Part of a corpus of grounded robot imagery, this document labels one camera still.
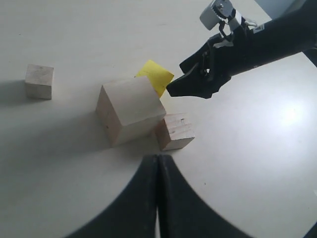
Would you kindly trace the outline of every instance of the table surface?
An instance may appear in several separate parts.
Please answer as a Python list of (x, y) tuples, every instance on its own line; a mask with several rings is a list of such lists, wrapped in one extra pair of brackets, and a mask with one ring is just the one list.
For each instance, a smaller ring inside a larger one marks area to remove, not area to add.
[[(246, 17), (269, 20), (253, 0)], [(178, 64), (209, 36), (209, 0), (4, 0), (0, 3), (0, 231), (61, 238), (105, 209), (155, 139), (110, 148), (100, 87), (152, 59)], [(25, 98), (27, 64), (55, 68), (53, 100)], [(211, 100), (171, 98), (196, 139), (171, 152), (215, 211), (258, 238), (301, 238), (317, 218), (317, 70), (303, 55), (235, 76)]]

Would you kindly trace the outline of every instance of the large wooden cube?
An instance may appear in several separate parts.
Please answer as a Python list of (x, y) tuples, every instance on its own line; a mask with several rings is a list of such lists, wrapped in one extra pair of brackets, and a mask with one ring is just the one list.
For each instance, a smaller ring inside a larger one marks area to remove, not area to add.
[(155, 134), (162, 151), (184, 148), (195, 138), (186, 114), (166, 115), (157, 125)]
[(54, 68), (29, 64), (25, 77), (25, 91), (29, 98), (52, 99)]
[(150, 134), (166, 115), (146, 76), (104, 84), (96, 112), (112, 146)]

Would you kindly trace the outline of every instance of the wooden block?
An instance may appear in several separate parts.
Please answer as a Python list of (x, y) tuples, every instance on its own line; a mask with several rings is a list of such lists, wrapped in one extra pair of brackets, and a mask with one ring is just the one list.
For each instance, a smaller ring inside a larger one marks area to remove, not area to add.
[(157, 125), (155, 134), (162, 151), (184, 148), (195, 138), (186, 114), (166, 115)]
[(112, 146), (149, 135), (166, 115), (146, 76), (104, 84), (96, 112)]
[(29, 64), (25, 77), (26, 96), (52, 99), (54, 68)]

